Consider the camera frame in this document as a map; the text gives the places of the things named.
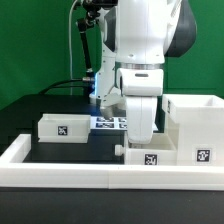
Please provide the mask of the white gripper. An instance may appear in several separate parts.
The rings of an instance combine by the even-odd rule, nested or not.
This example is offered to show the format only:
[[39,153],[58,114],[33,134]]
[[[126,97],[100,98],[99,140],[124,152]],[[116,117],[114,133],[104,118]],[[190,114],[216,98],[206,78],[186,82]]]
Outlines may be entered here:
[[163,70],[120,68],[118,74],[125,97],[128,141],[149,144],[153,135],[157,97],[163,92]]

